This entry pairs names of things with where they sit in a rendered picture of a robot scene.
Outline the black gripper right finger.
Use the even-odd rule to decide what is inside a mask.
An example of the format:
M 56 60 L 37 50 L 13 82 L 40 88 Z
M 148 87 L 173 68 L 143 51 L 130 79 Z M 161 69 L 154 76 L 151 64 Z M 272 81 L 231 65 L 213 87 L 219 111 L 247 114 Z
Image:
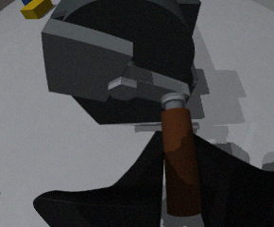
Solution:
M 263 227 L 274 216 L 274 171 L 251 166 L 194 134 L 205 227 Z

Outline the blue block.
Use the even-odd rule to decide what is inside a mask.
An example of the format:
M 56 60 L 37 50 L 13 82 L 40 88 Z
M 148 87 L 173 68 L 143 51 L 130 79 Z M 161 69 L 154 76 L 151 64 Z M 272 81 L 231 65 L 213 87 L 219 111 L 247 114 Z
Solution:
M 28 3 L 30 3 L 31 0 L 21 0 L 23 1 L 24 5 L 27 5 Z

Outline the yellow cube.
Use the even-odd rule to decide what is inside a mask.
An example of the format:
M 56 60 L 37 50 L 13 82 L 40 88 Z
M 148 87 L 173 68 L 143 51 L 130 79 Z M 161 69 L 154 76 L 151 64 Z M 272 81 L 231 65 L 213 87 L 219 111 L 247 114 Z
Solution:
M 51 0 L 31 0 L 20 11 L 25 16 L 25 19 L 40 19 L 40 16 L 43 16 L 53 7 Z

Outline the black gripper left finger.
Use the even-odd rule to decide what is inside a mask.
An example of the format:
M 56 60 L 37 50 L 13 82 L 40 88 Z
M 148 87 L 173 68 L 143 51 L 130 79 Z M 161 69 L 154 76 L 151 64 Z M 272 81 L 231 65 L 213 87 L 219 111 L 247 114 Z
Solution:
M 163 133 L 156 131 L 115 185 L 50 190 L 32 204 L 50 227 L 160 227 L 163 168 Z

